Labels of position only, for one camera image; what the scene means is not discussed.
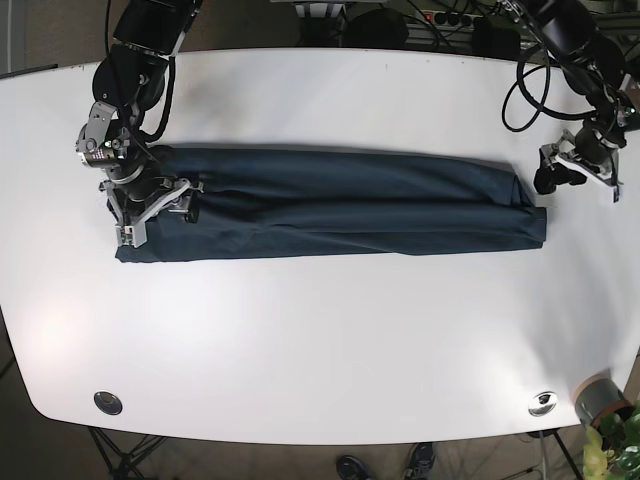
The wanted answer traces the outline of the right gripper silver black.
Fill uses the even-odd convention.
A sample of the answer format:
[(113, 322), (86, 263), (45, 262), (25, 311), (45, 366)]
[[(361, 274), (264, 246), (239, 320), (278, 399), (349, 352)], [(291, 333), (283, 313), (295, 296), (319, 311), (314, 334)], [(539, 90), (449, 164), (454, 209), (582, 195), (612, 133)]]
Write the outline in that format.
[(161, 212), (177, 215), (184, 223), (198, 222), (198, 195), (204, 193), (203, 182), (175, 177), (156, 177), (150, 181), (152, 192), (142, 200), (134, 200), (125, 184), (105, 180), (99, 186), (116, 221), (118, 247), (139, 248), (145, 244), (148, 239), (146, 225)]

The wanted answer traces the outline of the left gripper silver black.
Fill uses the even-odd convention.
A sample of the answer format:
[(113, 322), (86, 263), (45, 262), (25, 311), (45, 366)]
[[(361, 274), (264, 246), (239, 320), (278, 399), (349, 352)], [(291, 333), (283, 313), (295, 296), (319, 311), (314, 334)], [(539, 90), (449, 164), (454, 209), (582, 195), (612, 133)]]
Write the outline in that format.
[(564, 130), (556, 142), (539, 148), (539, 168), (533, 180), (539, 195), (553, 194), (561, 185), (583, 185), (588, 180), (609, 189), (613, 203), (620, 201), (618, 147), (596, 130), (581, 128), (576, 135)]

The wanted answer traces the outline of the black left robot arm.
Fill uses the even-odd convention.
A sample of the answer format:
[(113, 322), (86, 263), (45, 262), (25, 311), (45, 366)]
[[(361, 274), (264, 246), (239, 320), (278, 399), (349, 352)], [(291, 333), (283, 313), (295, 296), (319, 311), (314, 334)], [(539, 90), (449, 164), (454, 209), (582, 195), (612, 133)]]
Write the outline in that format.
[[(639, 129), (639, 71), (624, 53), (601, 33), (580, 1), (504, 1), (511, 17), (532, 35), (535, 44), (521, 54), (512, 86), (535, 108), (556, 120), (580, 121), (573, 134), (564, 130), (558, 140), (539, 148), (533, 185), (540, 195), (560, 185), (578, 186), (592, 179), (621, 197), (619, 151), (626, 134)], [(551, 67), (558, 66), (574, 93), (591, 109), (558, 112), (546, 107)]]

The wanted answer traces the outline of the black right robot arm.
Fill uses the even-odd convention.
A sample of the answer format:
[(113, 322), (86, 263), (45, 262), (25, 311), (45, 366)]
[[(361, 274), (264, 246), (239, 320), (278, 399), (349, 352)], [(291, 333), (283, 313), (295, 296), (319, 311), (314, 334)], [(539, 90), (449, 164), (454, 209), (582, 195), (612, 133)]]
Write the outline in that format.
[(131, 1), (116, 27), (104, 29), (105, 58), (76, 152), (106, 176), (99, 188), (121, 247), (141, 247), (147, 223), (163, 211), (188, 223), (198, 219), (203, 183), (170, 173), (151, 146), (168, 125), (176, 55), (200, 8), (198, 1)]

